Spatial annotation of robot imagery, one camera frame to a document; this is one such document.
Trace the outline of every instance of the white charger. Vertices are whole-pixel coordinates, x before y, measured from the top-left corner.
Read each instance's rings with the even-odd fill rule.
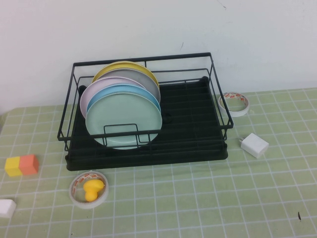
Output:
[[[241,148],[257,159],[268,149],[268,143],[251,133],[245,139],[240,138]]]

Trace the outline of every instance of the mint green plate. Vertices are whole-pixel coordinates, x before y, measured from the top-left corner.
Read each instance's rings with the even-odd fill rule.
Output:
[[[86,128],[89,134],[104,134],[136,131],[135,125],[115,124],[136,124],[138,130],[158,130],[162,126],[162,117],[157,106],[143,96],[134,93],[115,93],[102,97],[91,105],[87,111]],[[151,134],[152,141],[157,134]],[[136,136],[117,136],[96,138],[98,143],[107,146],[129,146],[115,149],[126,150],[137,148]],[[148,135],[140,135],[138,145],[148,144]]]

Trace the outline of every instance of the white wall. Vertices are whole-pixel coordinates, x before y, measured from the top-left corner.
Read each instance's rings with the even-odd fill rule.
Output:
[[[87,60],[209,51],[224,91],[316,87],[316,23],[316,0],[2,0],[0,114],[63,104]]]

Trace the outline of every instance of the black metal wire rack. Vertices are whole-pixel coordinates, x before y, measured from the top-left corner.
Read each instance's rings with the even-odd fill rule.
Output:
[[[105,125],[104,134],[90,135],[80,113],[80,96],[101,67],[122,60],[141,63],[158,78],[162,128],[139,131],[134,124],[132,132],[106,133],[110,125]],[[217,95],[226,115],[220,113]],[[67,169],[76,171],[226,159],[225,140],[232,127],[211,53],[198,53],[74,63],[57,138],[68,151]],[[158,136],[150,141],[151,134]],[[127,135],[136,137],[137,148],[107,146],[107,138]],[[147,135],[146,145],[140,135]],[[103,138],[104,145],[94,138]]]

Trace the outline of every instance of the green grid tablecloth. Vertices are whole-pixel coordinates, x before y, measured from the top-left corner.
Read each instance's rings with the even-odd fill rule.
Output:
[[[56,139],[63,106],[11,111],[1,119],[0,198],[17,208],[0,218],[0,237],[317,237],[317,89],[246,95],[250,111],[234,118],[227,160],[99,170],[110,192],[91,210],[68,197],[79,172],[66,169]],[[251,132],[270,144],[259,159],[239,147]],[[7,157],[31,153],[37,175],[6,175]]]

